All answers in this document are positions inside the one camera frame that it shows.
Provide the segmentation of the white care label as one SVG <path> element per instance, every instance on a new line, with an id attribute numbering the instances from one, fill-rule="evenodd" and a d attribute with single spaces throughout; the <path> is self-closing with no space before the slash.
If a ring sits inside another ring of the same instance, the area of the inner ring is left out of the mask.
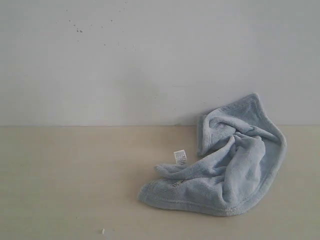
<path id="1" fill-rule="evenodd" d="M 187 163 L 188 159 L 184 149 L 175 151 L 173 154 L 177 165 L 185 165 Z"/>

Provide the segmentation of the light blue fleece towel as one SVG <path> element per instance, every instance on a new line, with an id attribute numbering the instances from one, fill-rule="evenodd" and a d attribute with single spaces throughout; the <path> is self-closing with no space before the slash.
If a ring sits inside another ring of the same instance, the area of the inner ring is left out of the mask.
<path id="1" fill-rule="evenodd" d="M 159 179 L 138 193 L 142 203 L 212 216 L 241 215 L 268 192 L 285 158 L 287 141 L 252 93 L 201 115 L 199 160 L 159 164 Z"/>

